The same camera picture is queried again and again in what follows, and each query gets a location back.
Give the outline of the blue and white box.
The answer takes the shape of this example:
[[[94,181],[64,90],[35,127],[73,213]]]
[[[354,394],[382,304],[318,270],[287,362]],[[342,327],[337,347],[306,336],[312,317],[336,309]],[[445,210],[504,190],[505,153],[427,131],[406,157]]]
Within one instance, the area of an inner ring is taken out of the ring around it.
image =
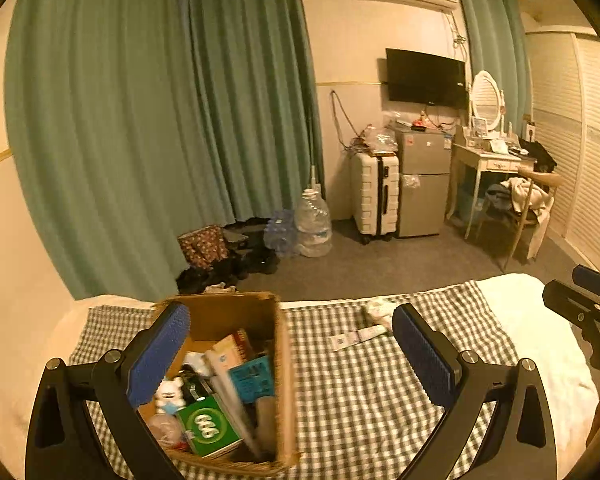
[[[275,396],[274,376],[267,356],[258,356],[235,366],[228,374],[243,404],[253,404],[260,398]]]

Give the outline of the white fluffy blanket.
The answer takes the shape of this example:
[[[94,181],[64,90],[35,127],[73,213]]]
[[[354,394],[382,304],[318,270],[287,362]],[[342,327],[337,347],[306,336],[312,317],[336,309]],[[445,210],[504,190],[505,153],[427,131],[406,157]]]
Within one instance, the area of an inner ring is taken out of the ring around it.
[[[544,284],[509,273],[478,281],[491,310],[518,356],[539,367],[550,407],[564,419],[591,418],[598,393],[570,323],[545,307]]]

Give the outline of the green 999 medicine box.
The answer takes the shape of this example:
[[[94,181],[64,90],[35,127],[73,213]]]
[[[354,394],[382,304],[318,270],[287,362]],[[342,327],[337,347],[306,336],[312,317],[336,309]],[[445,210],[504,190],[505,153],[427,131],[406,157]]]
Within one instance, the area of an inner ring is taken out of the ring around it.
[[[199,457],[222,456],[242,444],[242,437],[214,396],[186,405],[176,412],[176,418],[190,449]]]

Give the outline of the green checkered cloth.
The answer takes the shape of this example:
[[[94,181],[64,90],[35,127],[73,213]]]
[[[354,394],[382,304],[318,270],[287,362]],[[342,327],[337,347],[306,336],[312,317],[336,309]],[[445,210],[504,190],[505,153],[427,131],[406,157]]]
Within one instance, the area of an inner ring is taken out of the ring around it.
[[[514,365],[515,345],[475,281],[411,295],[409,302],[457,349]],[[394,479],[442,415],[393,337],[334,351],[333,336],[366,324],[370,299],[335,300],[285,312],[296,380],[300,460],[284,479]]]

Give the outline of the white dressing table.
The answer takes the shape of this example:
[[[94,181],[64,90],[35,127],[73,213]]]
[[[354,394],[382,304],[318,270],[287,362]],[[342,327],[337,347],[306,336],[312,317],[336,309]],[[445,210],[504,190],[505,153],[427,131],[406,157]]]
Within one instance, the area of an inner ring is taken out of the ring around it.
[[[471,148],[470,146],[454,143],[451,154],[450,188],[448,197],[448,208],[446,208],[445,219],[450,220],[457,207],[457,191],[460,180],[466,168],[472,168],[476,172],[474,190],[471,195],[469,219],[466,222],[464,239],[468,240],[472,224],[477,211],[479,188],[483,174],[516,174],[519,168],[532,169],[535,159],[527,154],[496,154]]]

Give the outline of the crumpled white cloth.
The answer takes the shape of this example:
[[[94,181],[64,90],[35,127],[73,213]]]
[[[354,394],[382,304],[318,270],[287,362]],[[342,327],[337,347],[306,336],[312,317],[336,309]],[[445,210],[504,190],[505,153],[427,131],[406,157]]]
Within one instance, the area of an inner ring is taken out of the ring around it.
[[[373,298],[364,306],[366,318],[374,325],[382,326],[388,333],[392,332],[392,317],[396,304],[386,298]]]

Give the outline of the white cream tube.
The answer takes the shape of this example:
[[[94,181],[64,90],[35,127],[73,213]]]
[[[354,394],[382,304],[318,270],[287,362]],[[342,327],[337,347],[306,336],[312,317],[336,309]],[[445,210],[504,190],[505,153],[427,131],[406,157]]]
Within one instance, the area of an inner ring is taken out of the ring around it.
[[[329,338],[330,348],[332,348],[332,351],[337,352],[356,344],[362,344],[362,342],[369,341],[386,333],[388,333],[388,330],[382,325],[372,325],[360,328],[359,330],[351,330],[347,333],[331,336]]]

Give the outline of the white louvered wardrobe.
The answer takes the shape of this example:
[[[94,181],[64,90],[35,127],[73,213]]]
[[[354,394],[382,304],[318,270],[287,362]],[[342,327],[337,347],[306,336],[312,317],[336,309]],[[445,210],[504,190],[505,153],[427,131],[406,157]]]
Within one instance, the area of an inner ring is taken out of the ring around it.
[[[600,270],[600,40],[547,27],[527,47],[535,134],[565,179],[550,228]]]

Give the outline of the white oval vanity mirror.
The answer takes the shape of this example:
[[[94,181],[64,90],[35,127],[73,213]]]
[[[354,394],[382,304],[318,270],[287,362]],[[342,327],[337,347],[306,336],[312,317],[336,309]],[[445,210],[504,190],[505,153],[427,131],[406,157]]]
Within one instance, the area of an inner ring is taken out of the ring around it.
[[[475,76],[469,93],[471,128],[477,136],[499,136],[504,131],[504,91],[487,71]]]

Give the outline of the silver mini fridge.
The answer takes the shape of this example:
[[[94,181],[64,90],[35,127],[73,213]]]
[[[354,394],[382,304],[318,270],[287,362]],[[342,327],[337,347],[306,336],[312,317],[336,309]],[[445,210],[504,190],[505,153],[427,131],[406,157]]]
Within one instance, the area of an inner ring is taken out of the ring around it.
[[[452,141],[437,130],[396,130],[400,169],[398,235],[438,235],[448,199]]]

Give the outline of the floral patterned bag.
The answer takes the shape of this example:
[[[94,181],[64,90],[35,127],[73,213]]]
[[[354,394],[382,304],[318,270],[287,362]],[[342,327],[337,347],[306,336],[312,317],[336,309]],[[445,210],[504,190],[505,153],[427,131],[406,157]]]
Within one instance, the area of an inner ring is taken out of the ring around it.
[[[224,232],[217,224],[180,235],[178,244],[192,268],[209,270],[215,263],[228,258]]]

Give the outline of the white hard suitcase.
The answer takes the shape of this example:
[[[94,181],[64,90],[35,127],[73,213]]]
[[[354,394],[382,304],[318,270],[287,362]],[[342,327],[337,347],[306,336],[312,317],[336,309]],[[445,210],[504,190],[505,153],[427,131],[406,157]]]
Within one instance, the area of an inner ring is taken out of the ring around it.
[[[355,154],[350,177],[353,218],[361,243],[393,235],[398,228],[399,159],[396,155]]]

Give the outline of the green window curtain right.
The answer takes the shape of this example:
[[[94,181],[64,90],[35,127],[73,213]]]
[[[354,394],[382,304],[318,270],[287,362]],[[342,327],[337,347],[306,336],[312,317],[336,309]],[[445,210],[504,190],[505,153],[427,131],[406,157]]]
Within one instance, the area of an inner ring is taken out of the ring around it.
[[[460,0],[474,74],[488,72],[504,92],[505,125],[524,131],[531,110],[526,35],[518,0]]]

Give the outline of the large clear water jug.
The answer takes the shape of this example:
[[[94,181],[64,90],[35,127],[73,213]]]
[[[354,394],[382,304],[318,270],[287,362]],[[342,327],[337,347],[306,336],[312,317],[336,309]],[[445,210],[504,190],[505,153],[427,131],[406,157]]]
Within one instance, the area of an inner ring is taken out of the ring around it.
[[[306,188],[294,211],[298,251],[308,258],[326,256],[332,249],[332,220],[320,192]]]

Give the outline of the large green curtain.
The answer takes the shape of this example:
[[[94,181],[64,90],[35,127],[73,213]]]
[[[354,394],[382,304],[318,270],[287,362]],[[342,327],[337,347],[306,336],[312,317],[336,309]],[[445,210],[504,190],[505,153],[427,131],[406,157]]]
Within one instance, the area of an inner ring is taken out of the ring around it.
[[[302,0],[17,0],[8,142],[76,299],[176,293],[178,237],[324,174]]]

